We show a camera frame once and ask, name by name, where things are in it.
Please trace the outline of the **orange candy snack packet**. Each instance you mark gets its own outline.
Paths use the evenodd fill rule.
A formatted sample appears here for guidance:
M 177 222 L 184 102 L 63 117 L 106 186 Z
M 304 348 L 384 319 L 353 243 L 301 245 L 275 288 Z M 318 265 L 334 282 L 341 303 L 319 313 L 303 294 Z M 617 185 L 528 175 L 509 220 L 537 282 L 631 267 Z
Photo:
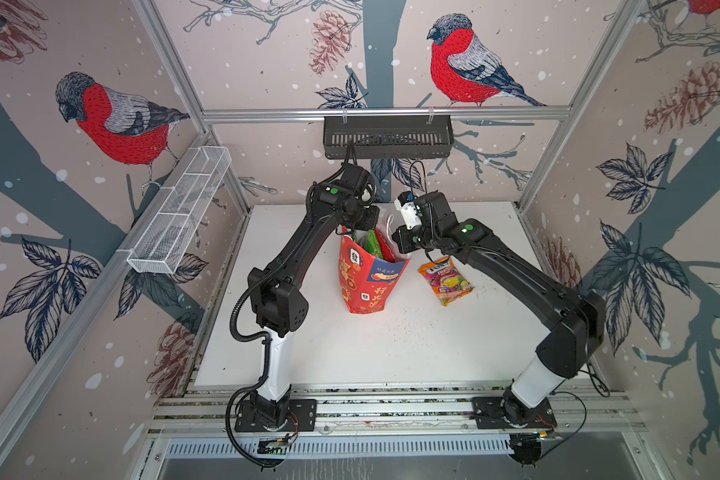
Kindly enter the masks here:
M 418 272 L 444 307 L 470 294 L 474 289 L 473 285 L 456 268 L 450 256 L 428 262 L 422 265 Z

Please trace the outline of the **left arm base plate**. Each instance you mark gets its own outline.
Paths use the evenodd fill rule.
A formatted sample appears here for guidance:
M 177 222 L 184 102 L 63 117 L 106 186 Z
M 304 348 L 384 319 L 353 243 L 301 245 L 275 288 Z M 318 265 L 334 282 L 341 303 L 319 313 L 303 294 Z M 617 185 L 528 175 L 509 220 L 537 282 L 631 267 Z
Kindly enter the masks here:
M 283 399 L 273 402 L 257 397 L 245 399 L 235 414 L 236 433 L 312 432 L 317 402 L 313 399 Z

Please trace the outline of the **green chips bag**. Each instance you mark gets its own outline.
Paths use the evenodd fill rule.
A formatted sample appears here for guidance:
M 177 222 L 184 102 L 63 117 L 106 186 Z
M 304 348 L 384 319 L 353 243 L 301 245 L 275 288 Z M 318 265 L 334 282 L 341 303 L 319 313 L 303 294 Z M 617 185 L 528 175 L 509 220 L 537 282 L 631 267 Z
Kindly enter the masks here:
M 381 243 L 374 230 L 369 230 L 365 235 L 364 249 L 375 258 L 384 260 L 384 253 Z

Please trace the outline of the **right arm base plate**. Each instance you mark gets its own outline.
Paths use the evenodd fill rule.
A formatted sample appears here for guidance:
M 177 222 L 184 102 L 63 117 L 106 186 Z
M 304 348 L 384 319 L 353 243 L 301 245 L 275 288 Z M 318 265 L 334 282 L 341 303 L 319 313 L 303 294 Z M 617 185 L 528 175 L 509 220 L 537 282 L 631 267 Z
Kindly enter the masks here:
M 538 406 L 526 407 L 519 400 L 488 396 L 471 399 L 472 414 L 479 430 L 556 430 L 555 419 L 549 399 Z

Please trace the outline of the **red paper gift bag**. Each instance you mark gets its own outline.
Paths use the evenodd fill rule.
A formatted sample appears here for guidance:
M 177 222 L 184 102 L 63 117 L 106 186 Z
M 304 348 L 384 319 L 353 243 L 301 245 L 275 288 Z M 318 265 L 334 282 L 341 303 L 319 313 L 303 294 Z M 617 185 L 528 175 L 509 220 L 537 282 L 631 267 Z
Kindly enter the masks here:
M 374 229 L 380 230 L 396 257 L 396 263 L 388 263 L 367 253 L 364 249 L 368 231 L 341 231 L 339 250 L 339 282 L 343 300 L 349 312 L 366 315 L 381 312 L 395 286 L 405 272 L 411 255 L 403 255 L 391 238 L 394 215 L 385 205 L 379 207 L 380 215 Z

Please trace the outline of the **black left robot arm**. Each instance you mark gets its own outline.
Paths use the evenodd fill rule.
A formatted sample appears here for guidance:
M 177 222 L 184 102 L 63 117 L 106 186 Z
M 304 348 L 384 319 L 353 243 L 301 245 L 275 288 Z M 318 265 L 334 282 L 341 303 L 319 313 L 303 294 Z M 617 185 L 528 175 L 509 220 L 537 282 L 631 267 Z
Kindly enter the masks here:
M 288 335 L 306 319 L 309 303 L 301 293 L 306 273 L 324 242 L 342 226 L 367 230 L 376 224 L 375 182 L 370 172 L 352 163 L 313 184 L 305 199 L 305 216 L 281 252 L 264 269 L 248 275 L 249 299 L 265 344 L 266 379 L 251 394 L 261 416 L 281 424 L 287 416 L 291 382 L 288 379 Z

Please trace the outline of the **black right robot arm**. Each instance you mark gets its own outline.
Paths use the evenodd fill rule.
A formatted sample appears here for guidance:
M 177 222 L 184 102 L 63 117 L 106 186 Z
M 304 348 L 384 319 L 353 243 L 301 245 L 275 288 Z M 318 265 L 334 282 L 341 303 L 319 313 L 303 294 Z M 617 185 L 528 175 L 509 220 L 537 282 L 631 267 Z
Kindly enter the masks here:
M 604 340 L 606 302 L 546 275 L 511 250 L 488 226 L 457 219 L 445 195 L 433 191 L 398 195 L 396 210 L 404 225 L 392 239 L 404 253 L 438 250 L 496 281 L 534 313 L 549 330 L 535 358 L 505 390 L 505 421 L 517 428 L 538 415 L 540 405 L 564 381 L 575 377 Z

